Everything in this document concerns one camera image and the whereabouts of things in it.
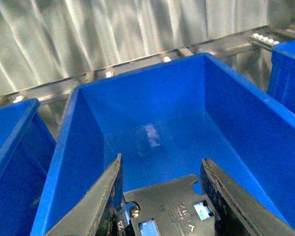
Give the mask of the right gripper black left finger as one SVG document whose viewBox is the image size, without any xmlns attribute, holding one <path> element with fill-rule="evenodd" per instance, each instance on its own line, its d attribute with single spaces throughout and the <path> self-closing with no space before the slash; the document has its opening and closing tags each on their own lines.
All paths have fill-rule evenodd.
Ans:
<svg viewBox="0 0 295 236">
<path fill-rule="evenodd" d="M 47 233 L 47 236 L 118 236 L 122 213 L 122 154 L 108 166 L 80 201 Z"/>
</svg>

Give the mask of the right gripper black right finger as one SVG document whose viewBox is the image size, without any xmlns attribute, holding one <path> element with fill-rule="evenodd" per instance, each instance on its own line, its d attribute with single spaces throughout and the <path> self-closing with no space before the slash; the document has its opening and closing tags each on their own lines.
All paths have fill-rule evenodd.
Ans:
<svg viewBox="0 0 295 236">
<path fill-rule="evenodd" d="M 201 189 L 220 216 L 220 236 L 295 236 L 295 230 L 259 203 L 212 159 L 201 163 Z"/>
</svg>

